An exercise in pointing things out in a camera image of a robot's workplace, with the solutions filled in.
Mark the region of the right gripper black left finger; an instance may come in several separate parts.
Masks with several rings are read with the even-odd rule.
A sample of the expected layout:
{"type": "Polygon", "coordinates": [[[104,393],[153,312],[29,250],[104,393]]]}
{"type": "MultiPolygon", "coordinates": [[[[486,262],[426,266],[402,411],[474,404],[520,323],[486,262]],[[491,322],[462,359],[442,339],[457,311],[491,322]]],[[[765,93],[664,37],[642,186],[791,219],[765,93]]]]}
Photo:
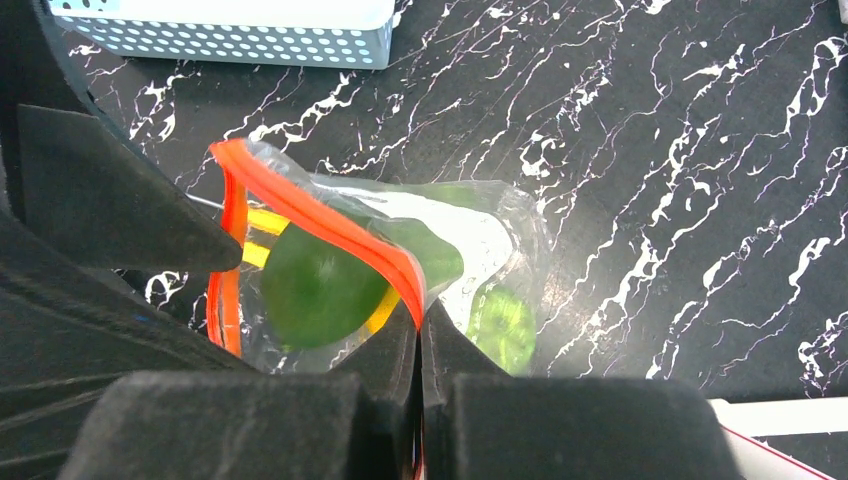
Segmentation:
{"type": "Polygon", "coordinates": [[[397,307],[320,374],[137,372],[88,415],[63,479],[410,479],[417,333],[397,307]]]}

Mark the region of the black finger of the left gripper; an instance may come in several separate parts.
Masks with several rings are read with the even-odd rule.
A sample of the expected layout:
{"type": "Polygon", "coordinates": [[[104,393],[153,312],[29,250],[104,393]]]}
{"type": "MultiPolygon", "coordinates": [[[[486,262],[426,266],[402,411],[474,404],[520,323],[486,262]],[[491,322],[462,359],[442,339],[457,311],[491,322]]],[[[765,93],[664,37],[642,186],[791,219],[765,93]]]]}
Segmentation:
{"type": "Polygon", "coordinates": [[[24,222],[86,267],[226,271],[242,249],[99,119],[17,110],[24,222]]]}

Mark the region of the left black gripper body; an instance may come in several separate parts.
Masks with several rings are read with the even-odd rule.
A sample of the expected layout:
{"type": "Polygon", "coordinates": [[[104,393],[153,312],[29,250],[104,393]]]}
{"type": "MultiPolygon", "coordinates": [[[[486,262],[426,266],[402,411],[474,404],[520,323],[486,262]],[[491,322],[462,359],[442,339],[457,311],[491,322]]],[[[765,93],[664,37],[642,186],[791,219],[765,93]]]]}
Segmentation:
{"type": "Polygon", "coordinates": [[[119,268],[79,265],[27,227],[21,105],[93,116],[150,160],[74,73],[48,4],[3,2],[1,157],[8,207],[1,212],[1,475],[54,479],[89,411],[117,379],[139,370],[241,370],[244,363],[129,295],[116,276],[119,268]]]}

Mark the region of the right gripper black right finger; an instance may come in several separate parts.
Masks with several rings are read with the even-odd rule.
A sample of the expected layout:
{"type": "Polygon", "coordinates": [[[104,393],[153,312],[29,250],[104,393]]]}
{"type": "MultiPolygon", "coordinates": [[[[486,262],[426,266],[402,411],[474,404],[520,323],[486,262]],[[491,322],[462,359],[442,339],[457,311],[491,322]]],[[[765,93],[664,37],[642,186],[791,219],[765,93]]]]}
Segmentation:
{"type": "Polygon", "coordinates": [[[434,304],[420,332],[429,479],[736,479],[706,399],[675,381],[513,377],[434,304]]]}

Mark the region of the green grape bunch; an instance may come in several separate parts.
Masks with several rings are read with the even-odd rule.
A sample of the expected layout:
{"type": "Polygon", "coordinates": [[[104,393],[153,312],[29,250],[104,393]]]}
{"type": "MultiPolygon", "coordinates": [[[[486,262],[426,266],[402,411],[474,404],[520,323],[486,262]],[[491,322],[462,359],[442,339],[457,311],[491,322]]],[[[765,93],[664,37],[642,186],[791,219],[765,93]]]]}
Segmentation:
{"type": "Polygon", "coordinates": [[[536,318],[506,286],[484,286],[474,296],[466,336],[505,372],[524,375],[536,348],[536,318]]]}

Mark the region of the clear zip top bag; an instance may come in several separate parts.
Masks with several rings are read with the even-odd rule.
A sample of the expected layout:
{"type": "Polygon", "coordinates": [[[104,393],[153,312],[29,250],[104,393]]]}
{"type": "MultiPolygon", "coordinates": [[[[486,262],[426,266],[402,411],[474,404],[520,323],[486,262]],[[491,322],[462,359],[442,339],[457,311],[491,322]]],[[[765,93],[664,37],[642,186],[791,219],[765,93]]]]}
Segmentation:
{"type": "Polygon", "coordinates": [[[277,213],[372,267],[399,294],[395,309],[406,308],[416,329],[427,310],[440,304],[469,340],[475,294],[503,285],[533,310],[537,342],[551,240],[528,193],[499,180],[392,184],[310,173],[275,146],[247,138],[215,143],[210,153],[224,177],[221,225],[242,249],[235,268],[208,280],[207,335],[213,344],[261,371],[283,373],[297,365],[331,366],[376,334],[368,335],[363,324],[321,347],[284,346],[266,318],[263,269],[242,260],[249,208],[277,213]],[[456,247],[462,276],[429,288],[417,259],[372,231],[374,222],[400,219],[419,220],[456,247]]]}

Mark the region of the yellow lemon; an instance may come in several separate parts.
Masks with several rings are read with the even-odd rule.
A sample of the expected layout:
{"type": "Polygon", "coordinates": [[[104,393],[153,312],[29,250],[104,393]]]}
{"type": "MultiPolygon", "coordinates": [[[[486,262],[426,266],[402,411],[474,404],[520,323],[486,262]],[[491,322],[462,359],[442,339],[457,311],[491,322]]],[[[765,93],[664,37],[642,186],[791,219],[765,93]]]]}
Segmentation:
{"type": "MultiPolygon", "coordinates": [[[[289,225],[289,220],[270,210],[249,208],[247,225],[242,260],[253,267],[263,269],[270,255],[270,248],[289,225]]],[[[364,323],[368,335],[377,333],[385,326],[399,302],[399,294],[389,286],[375,311],[364,323]]]]}

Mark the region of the green avocado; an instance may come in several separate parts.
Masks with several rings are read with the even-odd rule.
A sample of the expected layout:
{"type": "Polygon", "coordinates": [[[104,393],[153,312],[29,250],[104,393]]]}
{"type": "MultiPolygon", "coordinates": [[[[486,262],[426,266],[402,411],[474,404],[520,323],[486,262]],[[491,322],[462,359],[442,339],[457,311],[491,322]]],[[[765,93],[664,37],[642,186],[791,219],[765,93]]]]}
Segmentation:
{"type": "MultiPolygon", "coordinates": [[[[374,222],[372,231],[418,261],[429,288],[464,272],[456,247],[416,219],[374,222]]],[[[350,253],[291,224],[270,250],[261,275],[266,318],[286,347],[315,348],[341,340],[366,323],[389,283],[350,253]]]]}

